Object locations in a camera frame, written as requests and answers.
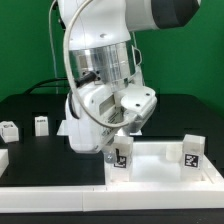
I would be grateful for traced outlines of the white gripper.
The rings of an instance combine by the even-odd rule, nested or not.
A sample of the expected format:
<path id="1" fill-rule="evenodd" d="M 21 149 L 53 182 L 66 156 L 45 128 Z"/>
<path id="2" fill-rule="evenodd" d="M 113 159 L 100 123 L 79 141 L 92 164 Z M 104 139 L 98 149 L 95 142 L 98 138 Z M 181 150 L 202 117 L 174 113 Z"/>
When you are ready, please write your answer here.
<path id="1" fill-rule="evenodd" d="M 138 132 L 153 114 L 157 98 L 149 87 L 129 84 L 127 88 L 112 93 L 107 85 L 87 84 L 78 90 L 85 106 L 102 122 L 109 125 L 128 122 L 125 134 Z M 65 104 L 67 136 L 71 148 L 77 153 L 97 153 L 108 144 L 119 128 L 103 127 L 93 121 L 71 93 Z M 113 145 L 104 148 L 106 163 L 117 161 Z"/>

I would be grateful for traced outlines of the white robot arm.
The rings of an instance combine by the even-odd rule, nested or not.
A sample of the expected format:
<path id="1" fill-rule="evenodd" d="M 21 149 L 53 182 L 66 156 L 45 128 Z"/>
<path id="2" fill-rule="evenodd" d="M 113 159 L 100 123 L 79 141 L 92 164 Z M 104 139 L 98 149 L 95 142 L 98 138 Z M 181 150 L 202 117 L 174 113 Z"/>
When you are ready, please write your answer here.
<path id="1" fill-rule="evenodd" d="M 185 26 L 201 0 L 58 0 L 65 25 L 63 58 L 70 92 L 61 126 L 77 153 L 122 159 L 115 135 L 138 132 L 155 110 L 143 84 L 133 31 Z"/>

